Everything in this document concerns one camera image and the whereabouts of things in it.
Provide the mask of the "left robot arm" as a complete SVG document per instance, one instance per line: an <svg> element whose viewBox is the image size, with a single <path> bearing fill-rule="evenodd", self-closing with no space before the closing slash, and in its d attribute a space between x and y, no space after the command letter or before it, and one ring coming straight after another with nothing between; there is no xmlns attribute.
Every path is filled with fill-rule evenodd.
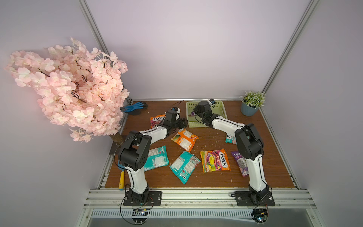
<svg viewBox="0 0 363 227"><path fill-rule="evenodd" d="M187 126L186 118L180 117L180 109L173 107L165 113L164 119L156 127L146 131L130 131L118 148L118 160L129 174L130 189L125 194L134 202L148 201L149 187L145 178L144 165L151 144L163 140L178 129Z"/></svg>

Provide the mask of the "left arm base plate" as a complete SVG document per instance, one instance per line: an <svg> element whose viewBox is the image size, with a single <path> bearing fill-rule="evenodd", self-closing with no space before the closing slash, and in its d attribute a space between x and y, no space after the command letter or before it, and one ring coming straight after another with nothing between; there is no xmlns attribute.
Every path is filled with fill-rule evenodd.
<svg viewBox="0 0 363 227"><path fill-rule="evenodd" d="M137 194L133 191L127 191L123 206L161 206L161 191L145 191L143 194Z"/></svg>

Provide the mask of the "yellow pink Fox's candy bag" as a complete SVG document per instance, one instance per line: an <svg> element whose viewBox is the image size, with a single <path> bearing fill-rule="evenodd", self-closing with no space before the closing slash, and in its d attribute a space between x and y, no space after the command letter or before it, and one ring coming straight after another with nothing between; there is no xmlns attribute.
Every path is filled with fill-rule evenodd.
<svg viewBox="0 0 363 227"><path fill-rule="evenodd" d="M227 152L224 149L201 151L203 173L215 171L230 171L231 167Z"/></svg>

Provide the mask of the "orange candy bag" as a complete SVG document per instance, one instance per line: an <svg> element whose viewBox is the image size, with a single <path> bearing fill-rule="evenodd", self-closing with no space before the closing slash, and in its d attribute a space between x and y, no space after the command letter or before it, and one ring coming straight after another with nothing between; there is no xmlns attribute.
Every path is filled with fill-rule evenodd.
<svg viewBox="0 0 363 227"><path fill-rule="evenodd" d="M181 146L185 151L191 152L197 139L199 139L197 135L186 129L180 129L171 140Z"/></svg>

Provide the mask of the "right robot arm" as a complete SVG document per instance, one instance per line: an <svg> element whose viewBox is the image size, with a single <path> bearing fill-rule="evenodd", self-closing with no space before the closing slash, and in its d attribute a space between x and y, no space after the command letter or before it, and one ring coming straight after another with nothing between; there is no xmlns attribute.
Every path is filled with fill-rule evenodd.
<svg viewBox="0 0 363 227"><path fill-rule="evenodd" d="M264 143L256 127L253 124L236 123L213 113L211 106L214 103L213 99L201 101L193 108L193 111L207 127L223 131L235 137L237 149L246 159L249 170L250 198L255 200L254 204L264 199L273 200L270 186L264 176L262 161Z"/></svg>

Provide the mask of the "red Fox's candy bag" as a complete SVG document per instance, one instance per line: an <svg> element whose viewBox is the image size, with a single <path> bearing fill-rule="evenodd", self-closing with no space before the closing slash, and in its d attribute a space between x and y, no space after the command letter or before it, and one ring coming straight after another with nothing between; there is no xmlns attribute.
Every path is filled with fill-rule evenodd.
<svg viewBox="0 0 363 227"><path fill-rule="evenodd" d="M157 115L150 118L150 128L155 128L165 118L165 114Z"/></svg>

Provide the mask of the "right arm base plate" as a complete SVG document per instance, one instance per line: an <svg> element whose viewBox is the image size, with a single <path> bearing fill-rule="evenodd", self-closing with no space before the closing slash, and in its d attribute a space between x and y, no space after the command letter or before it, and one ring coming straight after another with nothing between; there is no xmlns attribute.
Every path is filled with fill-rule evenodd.
<svg viewBox="0 0 363 227"><path fill-rule="evenodd" d="M272 193L265 189L260 192L252 191L236 191L231 194L235 199L237 206L256 207L256 206L275 206Z"/></svg>

